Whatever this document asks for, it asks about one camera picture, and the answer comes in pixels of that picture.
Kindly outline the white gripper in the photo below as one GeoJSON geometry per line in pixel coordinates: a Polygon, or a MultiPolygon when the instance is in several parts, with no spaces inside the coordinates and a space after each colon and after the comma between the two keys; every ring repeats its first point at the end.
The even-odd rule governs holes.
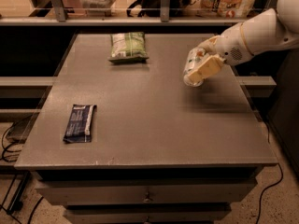
{"type": "Polygon", "coordinates": [[[220,36],[214,35],[198,45],[208,54],[200,62],[200,65],[188,75],[190,81],[201,81],[220,72],[224,62],[236,66],[250,61],[254,54],[249,46],[247,25],[240,22],[226,29],[220,36]]]}

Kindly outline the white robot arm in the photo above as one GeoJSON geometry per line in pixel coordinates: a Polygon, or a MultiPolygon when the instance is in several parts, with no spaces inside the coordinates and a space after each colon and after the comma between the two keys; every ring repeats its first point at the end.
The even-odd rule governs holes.
{"type": "Polygon", "coordinates": [[[299,47],[299,0],[278,0],[276,8],[240,22],[190,50],[184,68],[186,85],[200,86],[226,66],[236,66],[272,50],[299,47]]]}

